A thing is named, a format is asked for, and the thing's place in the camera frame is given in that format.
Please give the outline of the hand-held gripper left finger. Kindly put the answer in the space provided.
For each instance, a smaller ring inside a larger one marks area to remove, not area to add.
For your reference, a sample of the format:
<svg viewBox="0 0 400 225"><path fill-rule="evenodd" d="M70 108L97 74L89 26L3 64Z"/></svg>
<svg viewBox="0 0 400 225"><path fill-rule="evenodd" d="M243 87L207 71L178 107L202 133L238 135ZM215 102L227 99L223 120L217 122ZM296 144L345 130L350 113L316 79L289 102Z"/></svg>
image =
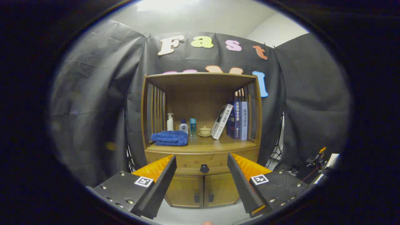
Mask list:
<svg viewBox="0 0 400 225"><path fill-rule="evenodd" d="M176 168L176 156L169 155L132 173L119 171L96 187L86 189L123 215L154 219Z"/></svg>

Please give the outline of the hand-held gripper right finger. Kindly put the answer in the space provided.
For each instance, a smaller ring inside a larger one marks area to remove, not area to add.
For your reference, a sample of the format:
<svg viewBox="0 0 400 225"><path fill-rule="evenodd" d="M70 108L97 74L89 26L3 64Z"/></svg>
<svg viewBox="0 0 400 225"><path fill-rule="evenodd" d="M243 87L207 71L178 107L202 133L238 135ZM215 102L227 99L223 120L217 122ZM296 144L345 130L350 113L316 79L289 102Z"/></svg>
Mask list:
<svg viewBox="0 0 400 225"><path fill-rule="evenodd" d="M251 218L283 208L308 188L285 170L271 171L234 153L228 154L227 166L245 212Z"/></svg>

